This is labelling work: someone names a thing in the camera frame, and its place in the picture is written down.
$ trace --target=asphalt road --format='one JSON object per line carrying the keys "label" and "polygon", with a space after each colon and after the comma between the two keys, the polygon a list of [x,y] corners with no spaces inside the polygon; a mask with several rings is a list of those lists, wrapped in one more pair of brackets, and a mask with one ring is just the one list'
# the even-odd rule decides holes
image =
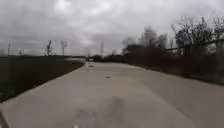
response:
{"label": "asphalt road", "polygon": [[87,64],[1,105],[10,128],[223,128],[224,88]]}

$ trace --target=cloud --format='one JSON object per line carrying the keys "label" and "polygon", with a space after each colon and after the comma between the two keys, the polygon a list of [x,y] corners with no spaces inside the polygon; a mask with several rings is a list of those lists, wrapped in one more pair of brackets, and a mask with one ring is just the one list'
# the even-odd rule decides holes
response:
{"label": "cloud", "polygon": [[220,15],[223,7],[222,0],[0,0],[0,46],[38,51],[52,39],[60,51],[68,40],[67,52],[78,54],[85,47],[97,53],[104,41],[112,51],[145,26],[170,33],[181,16]]}

